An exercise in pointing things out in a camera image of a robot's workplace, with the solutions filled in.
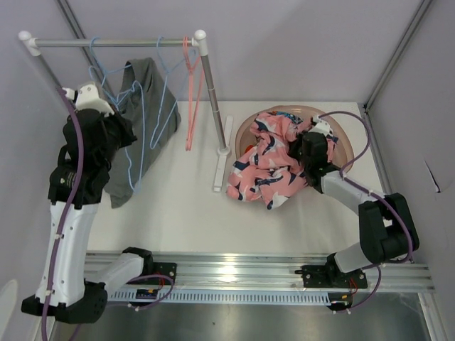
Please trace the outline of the pink whale print shorts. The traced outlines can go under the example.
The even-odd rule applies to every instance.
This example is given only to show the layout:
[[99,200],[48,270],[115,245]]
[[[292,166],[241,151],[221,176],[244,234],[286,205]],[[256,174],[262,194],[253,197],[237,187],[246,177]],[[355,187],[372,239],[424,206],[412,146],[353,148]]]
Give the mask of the pink whale print shorts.
[[241,202],[259,200],[273,210],[305,188],[304,167],[288,152],[296,136],[310,128],[308,119],[296,125],[283,116],[259,113],[250,125],[257,143],[233,163],[227,196]]

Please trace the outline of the grey shorts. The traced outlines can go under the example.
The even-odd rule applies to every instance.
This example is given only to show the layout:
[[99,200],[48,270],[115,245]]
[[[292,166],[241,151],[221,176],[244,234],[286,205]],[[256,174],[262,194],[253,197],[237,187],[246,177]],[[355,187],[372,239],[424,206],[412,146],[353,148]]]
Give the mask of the grey shorts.
[[[132,122],[137,140],[132,145],[121,148],[112,162],[105,192],[110,196],[111,207],[114,209],[123,206],[139,191],[146,172],[180,126],[181,115],[177,104],[156,149],[149,148],[163,85],[164,78],[152,58],[126,62],[122,87],[120,93],[114,97],[114,104],[119,113]],[[161,126],[164,125],[175,99],[168,88]]]

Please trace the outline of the pink hanger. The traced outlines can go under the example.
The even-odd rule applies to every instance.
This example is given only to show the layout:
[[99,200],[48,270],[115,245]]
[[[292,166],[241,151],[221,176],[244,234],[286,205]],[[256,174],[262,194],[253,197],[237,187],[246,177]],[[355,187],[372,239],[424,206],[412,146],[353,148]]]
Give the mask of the pink hanger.
[[192,62],[191,57],[190,57],[190,47],[192,46],[192,40],[189,37],[185,37],[183,39],[183,56],[185,59],[186,63],[186,68],[188,71],[188,74],[190,76],[193,75],[194,71],[196,70],[198,63],[199,63],[199,57],[196,55],[196,59],[194,62]]
[[187,136],[186,136],[186,145],[185,145],[185,150],[190,151],[192,149],[193,145],[193,137],[195,133],[195,128],[196,128],[196,119],[198,116],[198,108],[200,104],[200,95],[202,92],[202,86],[203,86],[203,76],[204,76],[204,71],[201,70],[199,74],[199,83],[197,86],[197,90],[195,90],[195,73],[198,69],[198,66],[196,70],[194,71],[192,76],[188,76],[188,130],[187,130]]

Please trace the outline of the orange blue patterned shorts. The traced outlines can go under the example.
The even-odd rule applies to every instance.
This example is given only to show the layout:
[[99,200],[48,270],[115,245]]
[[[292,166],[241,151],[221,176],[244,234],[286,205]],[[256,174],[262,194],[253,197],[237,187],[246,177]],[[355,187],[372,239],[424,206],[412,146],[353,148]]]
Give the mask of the orange blue patterned shorts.
[[286,117],[288,120],[290,120],[293,124],[301,124],[304,120],[299,117],[299,116],[296,116],[292,113],[289,113],[289,112],[283,112],[283,111],[270,111],[269,114],[271,115],[275,115],[275,116],[283,116],[283,117]]

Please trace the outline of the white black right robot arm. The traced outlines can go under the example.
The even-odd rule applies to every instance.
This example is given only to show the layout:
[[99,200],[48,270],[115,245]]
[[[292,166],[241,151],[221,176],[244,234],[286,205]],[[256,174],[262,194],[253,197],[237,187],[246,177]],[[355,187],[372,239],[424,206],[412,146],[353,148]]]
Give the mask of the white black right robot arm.
[[328,160],[322,133],[305,132],[290,144],[289,155],[304,167],[306,182],[317,192],[339,201],[358,217],[359,242],[331,254],[323,273],[326,281],[342,286],[350,275],[384,262],[409,261],[420,240],[405,197],[370,191],[342,174]]

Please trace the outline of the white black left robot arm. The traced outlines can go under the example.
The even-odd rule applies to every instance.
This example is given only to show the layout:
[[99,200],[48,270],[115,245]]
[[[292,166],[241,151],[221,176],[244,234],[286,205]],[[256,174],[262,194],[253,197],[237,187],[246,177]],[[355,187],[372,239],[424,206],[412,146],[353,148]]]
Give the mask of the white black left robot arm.
[[45,270],[36,293],[23,299],[21,311],[73,325],[95,323],[110,294],[132,279],[145,284],[154,277],[152,253],[136,247],[126,248],[95,275],[84,275],[88,239],[112,161],[119,149],[137,138],[130,120],[96,109],[74,112],[63,135],[65,145],[50,175],[51,227]]

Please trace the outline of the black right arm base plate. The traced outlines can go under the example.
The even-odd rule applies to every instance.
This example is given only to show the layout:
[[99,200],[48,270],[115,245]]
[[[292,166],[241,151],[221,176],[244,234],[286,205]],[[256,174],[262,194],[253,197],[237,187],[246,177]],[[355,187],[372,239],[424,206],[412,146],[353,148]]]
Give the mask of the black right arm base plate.
[[366,289],[368,281],[360,270],[343,273],[335,266],[303,265],[294,271],[300,275],[305,288]]

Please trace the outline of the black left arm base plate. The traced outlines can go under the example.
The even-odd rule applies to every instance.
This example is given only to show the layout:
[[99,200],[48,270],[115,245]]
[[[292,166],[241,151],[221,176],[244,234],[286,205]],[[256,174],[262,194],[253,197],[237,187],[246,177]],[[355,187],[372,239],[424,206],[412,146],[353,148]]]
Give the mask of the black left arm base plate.
[[[153,275],[165,275],[170,277],[173,281],[176,280],[177,274],[177,263],[171,262],[156,262],[152,270]],[[152,286],[164,286],[169,285],[169,281],[165,278],[148,278],[143,279],[140,283]]]

